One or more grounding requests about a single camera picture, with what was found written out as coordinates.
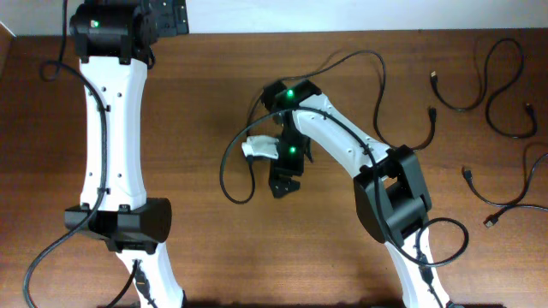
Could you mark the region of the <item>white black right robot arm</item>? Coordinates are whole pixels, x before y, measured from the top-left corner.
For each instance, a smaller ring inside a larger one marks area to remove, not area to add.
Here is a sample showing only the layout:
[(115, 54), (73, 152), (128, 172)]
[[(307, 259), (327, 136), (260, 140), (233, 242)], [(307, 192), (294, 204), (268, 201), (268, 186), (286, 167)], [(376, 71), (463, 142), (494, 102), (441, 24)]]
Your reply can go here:
[(451, 307), (429, 245), (430, 193), (414, 151), (391, 148), (361, 131), (309, 80), (288, 87), (277, 81), (261, 103), (283, 130), (269, 139), (269, 185), (275, 198), (299, 189), (297, 177), (318, 143), (350, 175), (356, 213), (366, 232), (384, 245), (396, 268), (407, 307)]

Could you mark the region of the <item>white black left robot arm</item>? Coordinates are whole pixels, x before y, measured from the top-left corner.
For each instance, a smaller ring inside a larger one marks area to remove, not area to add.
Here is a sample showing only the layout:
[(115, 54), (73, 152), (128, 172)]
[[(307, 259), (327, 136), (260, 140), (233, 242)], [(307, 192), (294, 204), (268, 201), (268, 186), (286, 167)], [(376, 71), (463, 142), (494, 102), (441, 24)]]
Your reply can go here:
[(172, 209), (146, 194), (140, 165), (140, 112), (155, 63), (154, 1), (85, 1), (70, 19), (86, 88), (86, 178), (67, 228), (103, 241), (133, 274), (143, 307), (182, 307), (186, 296), (166, 241)]

